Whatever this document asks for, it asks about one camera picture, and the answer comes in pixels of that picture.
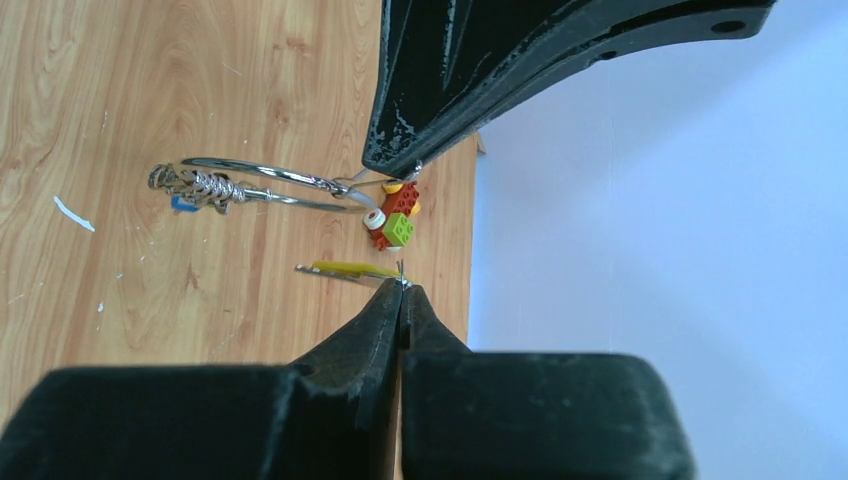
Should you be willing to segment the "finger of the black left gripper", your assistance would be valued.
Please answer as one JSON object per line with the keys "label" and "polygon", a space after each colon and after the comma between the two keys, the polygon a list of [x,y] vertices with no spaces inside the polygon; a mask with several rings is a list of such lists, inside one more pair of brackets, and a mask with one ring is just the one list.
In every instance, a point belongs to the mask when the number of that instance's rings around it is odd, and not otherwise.
{"label": "finger of the black left gripper", "polygon": [[756,35],[769,1],[386,1],[365,168],[404,179],[593,64]]}

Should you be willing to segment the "large keyring with keys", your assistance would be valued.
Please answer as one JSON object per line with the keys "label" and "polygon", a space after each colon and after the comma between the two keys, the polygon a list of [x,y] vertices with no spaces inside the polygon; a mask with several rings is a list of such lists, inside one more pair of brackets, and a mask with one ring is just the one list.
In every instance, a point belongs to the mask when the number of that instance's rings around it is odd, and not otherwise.
{"label": "large keyring with keys", "polygon": [[[272,179],[330,195],[333,203],[285,195],[248,181],[236,181],[231,173]],[[177,163],[156,164],[147,184],[172,199],[176,210],[198,211],[211,208],[227,215],[234,205],[248,203],[281,204],[333,213],[357,214],[375,209],[376,201],[362,191],[377,182],[365,181],[369,172],[361,170],[351,178],[325,178],[282,167],[216,157],[185,158]]]}

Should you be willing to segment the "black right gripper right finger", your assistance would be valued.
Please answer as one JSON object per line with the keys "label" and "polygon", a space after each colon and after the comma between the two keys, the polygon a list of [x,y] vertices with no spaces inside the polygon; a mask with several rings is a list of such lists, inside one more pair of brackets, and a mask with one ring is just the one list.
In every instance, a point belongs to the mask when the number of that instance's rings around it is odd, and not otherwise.
{"label": "black right gripper right finger", "polygon": [[644,359],[471,351],[420,287],[404,292],[408,479],[692,479],[670,393]]}

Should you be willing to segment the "silver key with yellow tag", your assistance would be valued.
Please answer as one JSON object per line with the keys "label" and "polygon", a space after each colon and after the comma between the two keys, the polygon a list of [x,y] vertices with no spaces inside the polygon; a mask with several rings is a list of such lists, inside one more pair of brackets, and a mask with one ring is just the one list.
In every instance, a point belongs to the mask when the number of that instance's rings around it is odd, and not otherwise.
{"label": "silver key with yellow tag", "polygon": [[390,269],[367,263],[315,261],[310,265],[297,264],[294,270],[308,275],[355,283],[378,288],[386,280],[397,280],[405,287],[413,282],[397,268]]}

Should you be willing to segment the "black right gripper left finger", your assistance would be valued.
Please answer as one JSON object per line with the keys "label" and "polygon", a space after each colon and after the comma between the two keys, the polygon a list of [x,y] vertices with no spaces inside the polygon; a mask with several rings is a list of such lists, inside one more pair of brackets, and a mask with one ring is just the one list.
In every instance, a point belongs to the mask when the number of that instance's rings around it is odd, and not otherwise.
{"label": "black right gripper left finger", "polygon": [[402,284],[285,365],[68,367],[1,436],[5,479],[389,479]]}

